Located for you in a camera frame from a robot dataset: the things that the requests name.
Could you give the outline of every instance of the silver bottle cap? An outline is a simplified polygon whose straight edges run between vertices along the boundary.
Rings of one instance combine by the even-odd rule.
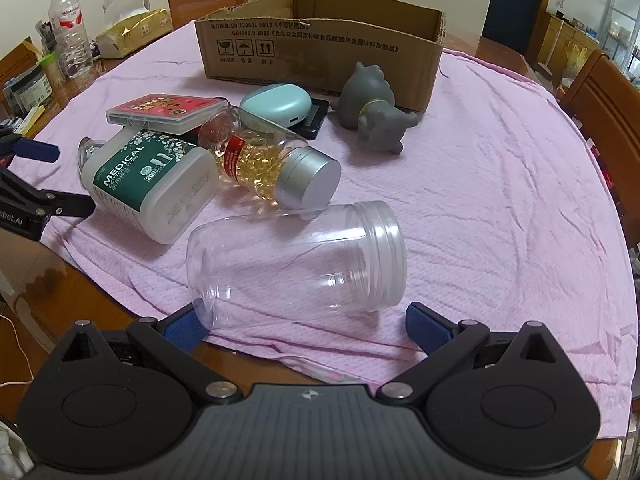
[[[307,146],[289,155],[276,181],[275,199],[290,209],[326,207],[340,182],[340,162]]]

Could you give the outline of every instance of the pink tablecloth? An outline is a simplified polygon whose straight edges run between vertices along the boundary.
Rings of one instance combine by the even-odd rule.
[[[225,332],[211,342],[278,359],[330,382],[384,383],[424,355],[407,339],[404,309],[421,301],[452,320],[494,330],[545,322],[602,412],[601,437],[626,430],[638,324],[616,210],[580,133],[550,94],[523,77],[455,52],[442,55],[427,113],[400,156],[361,153],[355,135],[329,116],[316,148],[340,160],[334,203],[386,200],[401,223],[408,283],[398,307],[312,324]],[[251,86],[204,76],[193,23],[148,46],[72,100],[38,136],[60,146],[55,164],[16,159],[12,170],[49,189],[82,192],[76,149],[108,139],[105,110],[152,92],[223,95]],[[254,210],[226,188],[191,228]],[[43,243],[141,316],[186,304],[191,229],[160,246],[98,210],[53,218]]]

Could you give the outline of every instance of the gray animal toy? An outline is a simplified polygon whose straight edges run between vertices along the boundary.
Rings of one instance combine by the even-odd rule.
[[[356,63],[355,72],[331,103],[345,128],[357,128],[358,140],[381,152],[402,152],[401,139],[407,128],[418,124],[418,116],[395,108],[396,98],[378,65]]]

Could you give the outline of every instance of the black lid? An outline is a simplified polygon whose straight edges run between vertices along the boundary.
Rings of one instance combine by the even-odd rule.
[[[20,90],[22,90],[23,88],[31,86],[31,83],[36,81],[36,79],[42,77],[44,71],[42,70],[42,67],[40,65],[35,65],[30,69],[25,70],[25,72],[23,72],[22,74],[23,75],[20,76],[20,79],[14,81],[10,86],[12,92],[14,93],[20,92]]]

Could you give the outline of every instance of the clear plastic jar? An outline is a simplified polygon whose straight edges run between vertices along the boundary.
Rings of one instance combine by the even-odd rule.
[[[187,277],[210,330],[316,320],[398,304],[406,251],[385,202],[236,216],[191,233]]]
[[[213,153],[220,174],[287,208],[323,208],[340,182],[337,160],[233,105],[203,124],[198,145]]]

